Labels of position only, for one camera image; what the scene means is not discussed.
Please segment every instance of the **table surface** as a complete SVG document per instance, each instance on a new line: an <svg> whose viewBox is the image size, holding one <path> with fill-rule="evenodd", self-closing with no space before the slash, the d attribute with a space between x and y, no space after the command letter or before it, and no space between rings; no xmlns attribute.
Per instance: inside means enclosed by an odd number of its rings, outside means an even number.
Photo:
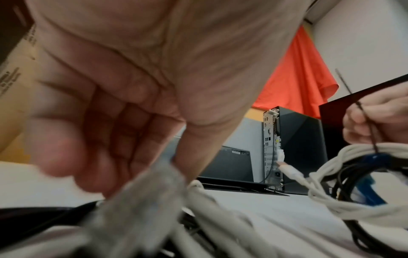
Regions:
<svg viewBox="0 0 408 258"><path fill-rule="evenodd" d="M332 257L372 257L355 247L343 222L323 205L306 196L270 196L254 193L207 191L229 210L247 215L256 231L289 257L327 257L318 248L326 248ZM54 179L35 167L0 162L0 208L5 207L74 207L102 199L100 194L79 190L71 178ZM398 229L367 227L376 237L400 241L408 246L408 232ZM30 257L37 245L0 254L0 258Z"/></svg>

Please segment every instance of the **white wall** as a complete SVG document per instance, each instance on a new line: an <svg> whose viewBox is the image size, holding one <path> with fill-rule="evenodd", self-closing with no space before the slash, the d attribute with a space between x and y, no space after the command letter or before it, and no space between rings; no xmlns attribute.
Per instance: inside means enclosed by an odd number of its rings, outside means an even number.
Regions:
<svg viewBox="0 0 408 258"><path fill-rule="evenodd" d="M408 12L397 0L342 0L313 36L340 85L330 100L348 95L335 68L353 92L408 74Z"/></svg>

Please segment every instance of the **brown cardboard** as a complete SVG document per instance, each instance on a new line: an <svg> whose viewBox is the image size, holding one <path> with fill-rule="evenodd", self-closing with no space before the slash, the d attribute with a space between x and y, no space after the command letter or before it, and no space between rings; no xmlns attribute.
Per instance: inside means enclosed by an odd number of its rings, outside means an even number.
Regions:
<svg viewBox="0 0 408 258"><path fill-rule="evenodd" d="M35 25L0 65L0 153L22 132L36 72Z"/></svg>

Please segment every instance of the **person's right hand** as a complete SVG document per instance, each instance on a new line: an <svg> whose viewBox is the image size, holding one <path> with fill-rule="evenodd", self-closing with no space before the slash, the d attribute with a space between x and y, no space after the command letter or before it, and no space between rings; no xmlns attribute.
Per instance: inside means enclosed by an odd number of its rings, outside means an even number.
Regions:
<svg viewBox="0 0 408 258"><path fill-rule="evenodd" d="M368 118L378 125L378 129L373 126L377 142L408 143L408 82L374 92L360 102ZM347 109L343 125L347 142L371 143L369 124L356 104Z"/></svg>
<svg viewBox="0 0 408 258"><path fill-rule="evenodd" d="M187 181L278 65L306 0L27 0L43 47L26 138L34 164L109 196L187 124Z"/></svg>

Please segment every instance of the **red cloth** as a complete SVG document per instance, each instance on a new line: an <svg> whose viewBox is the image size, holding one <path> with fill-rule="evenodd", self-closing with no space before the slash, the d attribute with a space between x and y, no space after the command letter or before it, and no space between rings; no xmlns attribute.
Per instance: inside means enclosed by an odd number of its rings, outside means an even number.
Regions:
<svg viewBox="0 0 408 258"><path fill-rule="evenodd" d="M320 118L319 105L327 103L339 86L303 26L264 86L253 108L281 106Z"/></svg>

